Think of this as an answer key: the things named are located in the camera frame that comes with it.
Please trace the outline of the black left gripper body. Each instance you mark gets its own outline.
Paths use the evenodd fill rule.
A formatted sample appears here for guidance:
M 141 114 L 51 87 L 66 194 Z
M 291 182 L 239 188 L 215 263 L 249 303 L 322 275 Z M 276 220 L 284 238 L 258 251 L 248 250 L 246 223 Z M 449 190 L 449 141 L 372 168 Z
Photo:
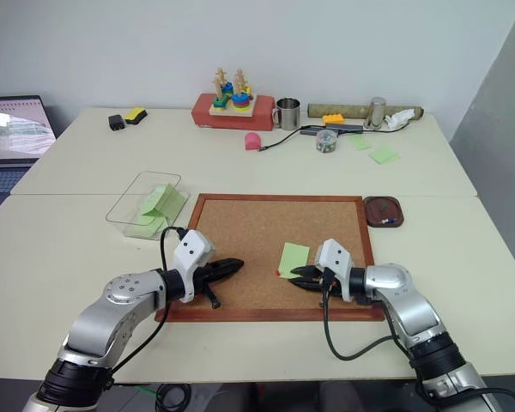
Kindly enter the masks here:
M 215 272 L 220 266 L 221 264 L 218 261 L 214 261 L 197 268 L 193 275 L 194 295 L 205 296 L 209 300 L 212 309 L 218 309 L 221 306 L 221 302 L 217 299 L 210 286 L 211 283 L 216 281 Z

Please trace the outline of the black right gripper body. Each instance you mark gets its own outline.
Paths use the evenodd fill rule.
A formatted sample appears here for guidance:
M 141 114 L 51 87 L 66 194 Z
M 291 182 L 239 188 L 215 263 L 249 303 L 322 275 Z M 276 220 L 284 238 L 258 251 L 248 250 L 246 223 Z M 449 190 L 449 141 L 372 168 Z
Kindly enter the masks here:
M 312 290 L 320 292 L 323 299 L 331 296 L 341 298 L 342 288 L 340 282 L 335 277 L 335 273 L 329 269 L 324 271 L 315 268 L 312 275 Z

